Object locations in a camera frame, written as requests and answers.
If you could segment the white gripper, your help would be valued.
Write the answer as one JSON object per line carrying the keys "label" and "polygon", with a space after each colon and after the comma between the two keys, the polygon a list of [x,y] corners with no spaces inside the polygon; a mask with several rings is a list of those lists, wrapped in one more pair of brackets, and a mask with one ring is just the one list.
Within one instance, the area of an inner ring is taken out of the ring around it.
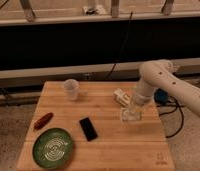
{"label": "white gripper", "polygon": [[121,109],[122,121],[139,121],[141,119],[142,107],[134,101],[129,103],[128,107]]}

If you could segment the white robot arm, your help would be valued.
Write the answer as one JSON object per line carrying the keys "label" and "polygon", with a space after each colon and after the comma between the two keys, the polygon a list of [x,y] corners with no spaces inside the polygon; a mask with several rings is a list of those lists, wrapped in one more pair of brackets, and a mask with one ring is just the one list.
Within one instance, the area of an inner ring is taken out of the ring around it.
{"label": "white robot arm", "polygon": [[182,102],[200,118],[200,88],[173,75],[174,65],[169,60],[144,62],[140,68],[140,80],[134,87],[129,105],[121,111],[122,121],[139,121],[146,104],[157,89],[162,89]]}

